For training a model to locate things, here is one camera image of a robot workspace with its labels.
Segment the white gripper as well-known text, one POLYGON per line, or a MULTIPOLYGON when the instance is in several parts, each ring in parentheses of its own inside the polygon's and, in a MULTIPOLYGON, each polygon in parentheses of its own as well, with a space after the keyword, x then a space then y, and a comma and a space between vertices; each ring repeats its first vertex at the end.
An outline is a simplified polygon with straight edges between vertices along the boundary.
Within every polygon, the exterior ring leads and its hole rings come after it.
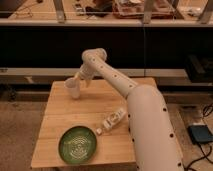
POLYGON ((87 64, 82 64, 79 69, 79 73, 77 72, 74 75, 74 80, 81 80, 81 78, 84 79, 86 88, 88 88, 92 82, 92 79, 94 78, 94 75, 95 71, 90 66, 87 64))

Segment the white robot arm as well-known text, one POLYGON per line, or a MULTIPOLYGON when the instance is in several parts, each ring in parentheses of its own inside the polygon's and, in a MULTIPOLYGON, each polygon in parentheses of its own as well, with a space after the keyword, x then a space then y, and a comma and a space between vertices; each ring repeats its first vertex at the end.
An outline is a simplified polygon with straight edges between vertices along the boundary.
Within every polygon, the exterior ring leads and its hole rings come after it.
POLYGON ((131 139, 138 171, 184 171, 181 151, 162 93, 139 84, 106 63, 103 48, 82 53, 77 76, 89 85, 98 72, 126 99, 131 139))

